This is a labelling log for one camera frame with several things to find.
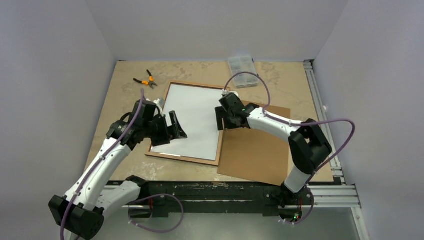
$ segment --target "plastic container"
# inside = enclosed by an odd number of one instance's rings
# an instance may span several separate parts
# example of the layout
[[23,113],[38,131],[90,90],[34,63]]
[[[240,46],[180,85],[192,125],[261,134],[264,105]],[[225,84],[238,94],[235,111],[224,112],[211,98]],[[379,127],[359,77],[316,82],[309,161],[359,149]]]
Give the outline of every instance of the plastic container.
[[[252,72],[257,74],[253,59],[249,55],[229,57],[228,64],[232,76],[240,72]],[[257,86],[259,84],[259,79],[250,74],[241,74],[236,76],[232,82],[236,88],[240,89]]]

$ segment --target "wooden frame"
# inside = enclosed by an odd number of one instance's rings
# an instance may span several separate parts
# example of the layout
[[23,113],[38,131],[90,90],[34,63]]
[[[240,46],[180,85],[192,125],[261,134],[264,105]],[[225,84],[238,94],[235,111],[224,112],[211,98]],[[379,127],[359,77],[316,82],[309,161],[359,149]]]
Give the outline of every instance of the wooden frame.
[[[220,90],[224,89],[224,86],[219,86],[219,85],[211,85],[211,84],[203,84],[203,83],[195,83],[195,82],[184,82],[184,81],[170,81],[169,84],[168,84],[168,87],[165,91],[164,97],[163,97],[163,99],[165,100],[165,105],[166,105],[166,102],[167,102],[168,92],[171,89],[171,85],[182,85],[182,86],[189,86],[189,87],[220,89]],[[218,166],[220,164],[221,149],[222,149],[222,145],[223,145],[223,137],[224,137],[224,131],[223,130],[219,131],[218,146],[216,148],[215,161],[203,159],[203,158],[178,156],[178,155],[172,155],[172,154],[166,154],[166,153],[153,152],[153,151],[151,151],[152,150],[151,144],[149,145],[145,155],[150,156],[150,157],[158,157],[158,158],[164,158],[164,159],[172,159],[172,160],[186,161],[186,162],[192,162],[192,163],[198,163],[198,164]]]

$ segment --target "pliers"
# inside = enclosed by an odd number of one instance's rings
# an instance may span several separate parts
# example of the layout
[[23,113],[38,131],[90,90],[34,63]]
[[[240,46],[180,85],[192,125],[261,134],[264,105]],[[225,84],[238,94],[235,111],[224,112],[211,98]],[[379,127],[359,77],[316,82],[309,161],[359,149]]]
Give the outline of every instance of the pliers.
[[154,89],[153,86],[157,86],[155,79],[152,77],[152,74],[150,73],[150,71],[147,69],[147,73],[148,73],[148,81],[140,81],[136,78],[133,78],[132,80],[136,81],[139,84],[144,84],[146,86],[150,86],[151,89]]

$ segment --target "white board with wooden frame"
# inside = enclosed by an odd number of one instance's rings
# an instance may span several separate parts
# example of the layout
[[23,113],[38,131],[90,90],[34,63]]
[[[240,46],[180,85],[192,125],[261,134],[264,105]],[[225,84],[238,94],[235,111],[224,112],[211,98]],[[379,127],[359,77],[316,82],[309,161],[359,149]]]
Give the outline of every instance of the white board with wooden frame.
[[215,107],[219,107],[223,86],[171,81],[165,92],[163,113],[171,124],[169,112],[175,111],[185,139],[170,144],[149,146],[147,156],[218,166],[223,131],[217,129]]

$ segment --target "tabletop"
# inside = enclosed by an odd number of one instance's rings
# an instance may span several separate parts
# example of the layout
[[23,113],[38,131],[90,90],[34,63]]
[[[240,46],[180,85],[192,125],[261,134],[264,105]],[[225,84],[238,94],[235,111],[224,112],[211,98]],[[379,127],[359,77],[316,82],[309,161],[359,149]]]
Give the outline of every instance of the tabletop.
[[[254,64],[257,73],[269,87],[271,105],[291,109],[290,118],[294,120],[318,119],[301,62],[255,62]],[[150,70],[158,85],[154,89],[133,81],[133,78],[148,80],[147,69]],[[134,103],[140,99],[141,88],[144,88],[146,98],[152,100],[164,96],[169,81],[224,86],[230,77],[231,72],[226,61],[118,61],[85,167],[90,165],[99,152],[111,124],[133,110]],[[231,83],[229,87],[232,90],[235,89]],[[268,101],[266,90],[261,83],[255,87],[237,88],[236,91],[244,101],[262,104]],[[125,180],[135,175],[148,181],[246,181],[218,174],[216,166],[146,156],[145,153],[150,144],[150,139],[144,139],[124,159],[110,180]],[[289,172],[293,166],[292,156],[289,153]],[[333,182],[330,165],[324,166],[314,176],[312,182]]]

